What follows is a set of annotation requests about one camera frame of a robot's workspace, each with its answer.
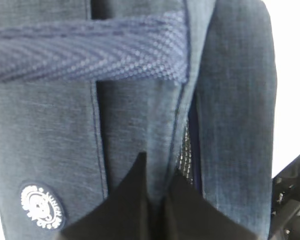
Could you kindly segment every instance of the white logo badge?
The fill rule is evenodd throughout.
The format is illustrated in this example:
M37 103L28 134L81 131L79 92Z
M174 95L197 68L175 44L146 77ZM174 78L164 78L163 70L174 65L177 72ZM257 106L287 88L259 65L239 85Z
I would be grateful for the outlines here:
M57 229L65 220L60 203L47 188L28 185L21 192L21 205L27 216L43 229Z

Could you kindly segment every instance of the seam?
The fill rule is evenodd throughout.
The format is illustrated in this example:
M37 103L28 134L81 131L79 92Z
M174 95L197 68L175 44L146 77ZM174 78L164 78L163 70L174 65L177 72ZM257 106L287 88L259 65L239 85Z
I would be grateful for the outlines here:
M134 26L128 25L127 22L116 22L115 24L111 24L111 25L96 24L96 23L93 23L93 25L88 25L88 26L84 26L80 24L78 26L61 25L61 26L31 27L31 28L12 28L7 30L0 30L0 39L19 39L19 38L38 39L38 38L56 38L56 37L65 38L65 37L72 37L72 36L102 37L102 36L124 36L127 34L140 34L140 33L160 33L162 32L162 30L169 31L169 26L176 25L177 20L175 24L156 20L155 24L136 22Z
M189 10L188 10L188 5L187 5L187 1L186 0L183 0L183 5L184 5L184 25L187 29L186 31L186 42L187 42L187 48L188 48L188 51L187 51L187 62L188 62L188 65L187 65L187 69L186 69L186 83L188 83L190 81L190 70L191 70L191 32L190 32L190 17L189 17ZM170 152L169 152L169 159L168 159L168 167L166 169L166 172L165 172L165 177L164 177L164 180L166 182L166 187L169 186L169 183L170 183L170 179L172 177L171 173L172 170L174 169L174 167L176 166L176 164L172 165L173 164L173 155L174 155L174 148L175 148L175 138L176 138L176 134L177 134L177 129L178 129L178 126L179 126L179 122L180 122L180 119L179 119L179 116L178 116L178 113L180 111L180 106L181 106L181 103L182 103L182 99L183 99L183 96L185 94L185 85L182 84L181 85L181 90L180 90L180 94L178 96L178 102L176 104L176 111L175 111L175 116L174 116L174 125L173 125L173 132L172 132L172 138L171 138L171 143L170 143Z
M105 36L125 36L127 34L140 34L140 33L161 33L162 29L143 29L143 30L116 30L113 32L89 32L89 33L84 33L84 32L72 32L69 34L66 33L60 33L60 32L56 32L56 34L40 34L40 35L32 35L32 34L22 34L22 35L18 35L18 36L1 36L0 40L14 40L14 39L21 39L21 38L27 38L27 39L54 39L54 38L67 38L67 37L105 37Z
M94 140L95 140L95 144L96 144L96 157L97 157L101 186L102 186L102 197L103 197L103 199L106 199L107 192L106 192L106 187L105 187L104 178L103 178L104 173L101 169L101 156L100 156L99 141L98 141L98 136L97 136L96 106L94 103L93 87L94 87L94 83L91 80L90 81L90 99L91 99L91 106L92 106L92 112L93 112L93 128L94 128Z

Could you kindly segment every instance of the black object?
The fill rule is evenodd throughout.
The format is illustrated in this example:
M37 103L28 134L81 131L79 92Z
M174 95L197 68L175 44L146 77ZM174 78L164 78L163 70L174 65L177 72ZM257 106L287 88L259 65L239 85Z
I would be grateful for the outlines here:
M108 199L63 229L57 240L257 240L210 203L176 170L158 214L151 221L146 191L146 154Z
M295 216L289 226L289 240L300 240L300 216Z

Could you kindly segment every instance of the zipper teeth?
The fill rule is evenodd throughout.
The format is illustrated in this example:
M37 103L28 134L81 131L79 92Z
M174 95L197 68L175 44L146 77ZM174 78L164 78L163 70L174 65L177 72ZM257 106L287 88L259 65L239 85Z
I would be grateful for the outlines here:
M193 174L192 174L192 153L191 153L191 140L189 133L189 122L186 122L183 138L182 138L182 146L180 150L180 155L178 158L178 169L182 173L182 175L189 181L189 183L193 184Z

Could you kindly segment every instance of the blue denim fabric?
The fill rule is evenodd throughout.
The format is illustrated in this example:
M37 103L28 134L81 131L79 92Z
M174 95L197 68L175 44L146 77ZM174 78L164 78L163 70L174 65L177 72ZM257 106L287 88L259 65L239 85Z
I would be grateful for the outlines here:
M195 92L203 196L263 239L270 226L276 84L263 2L218 0Z

